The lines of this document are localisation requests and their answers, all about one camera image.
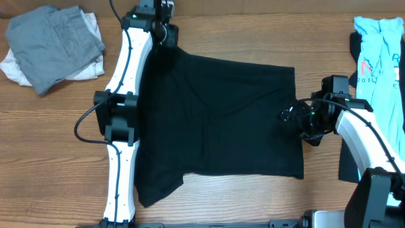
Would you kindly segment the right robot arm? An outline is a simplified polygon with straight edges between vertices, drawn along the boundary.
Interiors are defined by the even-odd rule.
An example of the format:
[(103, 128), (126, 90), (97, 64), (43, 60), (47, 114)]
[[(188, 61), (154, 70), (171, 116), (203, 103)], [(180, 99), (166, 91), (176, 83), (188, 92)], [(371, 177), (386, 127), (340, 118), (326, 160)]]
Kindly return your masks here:
[(320, 91), (288, 104), (280, 118), (296, 122), (301, 139), (312, 146), (328, 133), (341, 136), (361, 176), (344, 210), (306, 211), (295, 227), (404, 227), (404, 162), (370, 104), (350, 95), (348, 77), (325, 77)]

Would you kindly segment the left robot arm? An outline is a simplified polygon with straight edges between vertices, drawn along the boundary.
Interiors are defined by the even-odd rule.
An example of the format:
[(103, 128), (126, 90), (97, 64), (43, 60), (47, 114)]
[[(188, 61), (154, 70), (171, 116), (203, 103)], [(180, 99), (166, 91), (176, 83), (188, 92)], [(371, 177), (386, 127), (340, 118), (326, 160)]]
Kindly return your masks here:
[(114, 74), (105, 90), (94, 95), (109, 156), (108, 197), (99, 227), (134, 226), (140, 81), (153, 48), (177, 45), (178, 27), (170, 24), (174, 9), (173, 1), (140, 1), (121, 19), (122, 43)]

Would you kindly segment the black polo shirt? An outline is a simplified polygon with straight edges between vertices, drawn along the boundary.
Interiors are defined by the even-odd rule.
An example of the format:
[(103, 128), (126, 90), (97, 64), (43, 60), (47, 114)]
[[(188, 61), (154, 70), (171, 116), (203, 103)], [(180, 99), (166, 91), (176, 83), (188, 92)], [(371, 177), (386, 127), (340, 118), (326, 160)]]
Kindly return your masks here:
[(292, 67), (158, 47), (140, 83), (139, 202), (149, 207), (162, 200), (188, 173), (302, 179), (299, 127), (280, 118), (295, 98)]

